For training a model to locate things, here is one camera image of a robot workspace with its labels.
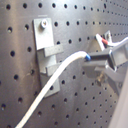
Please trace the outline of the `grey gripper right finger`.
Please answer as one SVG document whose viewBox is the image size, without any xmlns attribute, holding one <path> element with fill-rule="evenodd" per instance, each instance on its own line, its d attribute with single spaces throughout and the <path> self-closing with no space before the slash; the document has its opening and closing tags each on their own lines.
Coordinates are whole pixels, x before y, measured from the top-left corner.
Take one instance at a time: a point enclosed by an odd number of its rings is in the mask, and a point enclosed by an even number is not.
<svg viewBox="0 0 128 128">
<path fill-rule="evenodd" d="M 107 60 L 109 66 L 115 69 L 128 61 L 128 39 L 114 47 L 106 48 L 101 52 L 90 53 L 92 61 Z"/>
</svg>

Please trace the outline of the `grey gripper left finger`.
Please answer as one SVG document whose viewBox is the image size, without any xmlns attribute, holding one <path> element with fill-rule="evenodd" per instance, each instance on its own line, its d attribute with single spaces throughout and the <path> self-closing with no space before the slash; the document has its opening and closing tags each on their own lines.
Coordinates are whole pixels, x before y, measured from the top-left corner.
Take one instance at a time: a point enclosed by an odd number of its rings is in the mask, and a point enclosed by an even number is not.
<svg viewBox="0 0 128 128">
<path fill-rule="evenodd" d="M 121 85 L 124 82 L 126 68 L 113 70 L 107 61 L 91 61 L 83 64 L 83 69 L 88 78 L 94 78 L 97 85 L 102 86 L 107 82 L 113 91 L 120 95 Z"/>
</svg>

